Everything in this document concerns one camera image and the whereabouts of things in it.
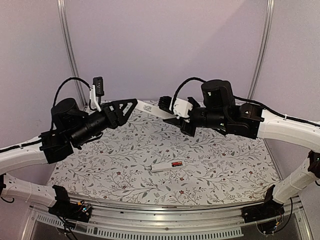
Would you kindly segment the white remote battery cover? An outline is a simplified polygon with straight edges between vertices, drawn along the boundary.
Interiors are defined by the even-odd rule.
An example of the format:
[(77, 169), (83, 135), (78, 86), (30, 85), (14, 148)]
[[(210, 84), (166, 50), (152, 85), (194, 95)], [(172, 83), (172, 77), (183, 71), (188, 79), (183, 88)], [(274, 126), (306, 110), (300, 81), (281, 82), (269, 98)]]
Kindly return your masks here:
[(152, 105), (150, 103), (144, 102), (142, 100), (137, 100), (137, 105), (135, 106), (136, 110), (150, 114), (152, 116), (158, 117), (162, 120), (175, 119), (176, 116), (168, 113), (164, 110), (161, 110), (158, 106)]

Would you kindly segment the white remote control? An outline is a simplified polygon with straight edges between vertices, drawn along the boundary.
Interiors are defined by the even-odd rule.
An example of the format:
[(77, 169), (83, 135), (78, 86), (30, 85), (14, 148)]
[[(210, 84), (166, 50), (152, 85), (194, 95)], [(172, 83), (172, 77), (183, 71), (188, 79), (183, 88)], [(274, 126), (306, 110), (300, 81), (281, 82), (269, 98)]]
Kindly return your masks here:
[[(172, 163), (174, 162), (182, 162), (183, 166), (180, 167), (172, 167)], [(170, 170), (176, 170), (178, 168), (183, 168), (185, 166), (184, 161), (172, 161), (172, 162), (166, 162), (166, 163), (157, 163), (152, 164), (150, 166), (150, 170), (152, 173), (158, 173), (158, 172), (164, 172), (164, 171), (170, 171)]]

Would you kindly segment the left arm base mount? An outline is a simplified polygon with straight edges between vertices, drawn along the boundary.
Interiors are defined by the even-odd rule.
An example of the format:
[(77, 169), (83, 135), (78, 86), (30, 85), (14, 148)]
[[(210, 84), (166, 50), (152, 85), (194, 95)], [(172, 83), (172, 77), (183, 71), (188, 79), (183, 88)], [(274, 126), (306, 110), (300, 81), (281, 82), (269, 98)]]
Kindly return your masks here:
[(88, 223), (92, 214), (92, 205), (84, 200), (73, 203), (67, 190), (58, 185), (53, 185), (55, 203), (48, 208), (48, 213), (62, 219)]

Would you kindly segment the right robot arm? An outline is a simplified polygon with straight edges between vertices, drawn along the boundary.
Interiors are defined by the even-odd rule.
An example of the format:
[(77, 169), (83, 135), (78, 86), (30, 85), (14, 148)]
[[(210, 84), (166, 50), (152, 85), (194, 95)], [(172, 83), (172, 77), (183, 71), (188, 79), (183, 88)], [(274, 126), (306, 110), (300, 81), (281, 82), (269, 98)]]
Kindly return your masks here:
[[(178, 99), (178, 93), (190, 81), (201, 82), (203, 104), (193, 98)], [(303, 163), (287, 178), (272, 185), (266, 192), (258, 213), (269, 218), (289, 198), (320, 178), (320, 124), (278, 113), (266, 105), (233, 94), (227, 80), (185, 80), (172, 97), (162, 96), (158, 106), (172, 114), (166, 123), (174, 125), (187, 136), (193, 137), (197, 128), (209, 128), (222, 135), (249, 139), (272, 139), (308, 148)]]

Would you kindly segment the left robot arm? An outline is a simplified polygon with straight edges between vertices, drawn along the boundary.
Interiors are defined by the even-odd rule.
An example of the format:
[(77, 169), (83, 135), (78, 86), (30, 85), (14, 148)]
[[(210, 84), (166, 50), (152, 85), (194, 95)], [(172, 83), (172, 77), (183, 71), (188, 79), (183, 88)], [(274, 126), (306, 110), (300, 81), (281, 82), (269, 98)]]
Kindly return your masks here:
[(73, 98), (66, 98), (51, 109), (55, 129), (0, 151), (0, 196), (22, 199), (55, 209), (63, 216), (74, 213), (68, 192), (61, 186), (39, 185), (15, 178), (8, 173), (33, 165), (54, 164), (65, 160), (83, 145), (99, 140), (104, 130), (125, 125), (138, 100), (125, 99), (102, 104), (87, 113)]

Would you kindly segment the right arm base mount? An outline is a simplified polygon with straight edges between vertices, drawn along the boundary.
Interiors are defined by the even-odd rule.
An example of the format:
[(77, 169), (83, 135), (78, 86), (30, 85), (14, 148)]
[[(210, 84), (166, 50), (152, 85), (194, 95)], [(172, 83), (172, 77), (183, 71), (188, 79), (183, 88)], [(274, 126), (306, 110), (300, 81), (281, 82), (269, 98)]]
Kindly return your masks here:
[(275, 185), (268, 188), (263, 203), (241, 208), (241, 216), (245, 223), (260, 221), (285, 213), (284, 204), (274, 200), (274, 188)]

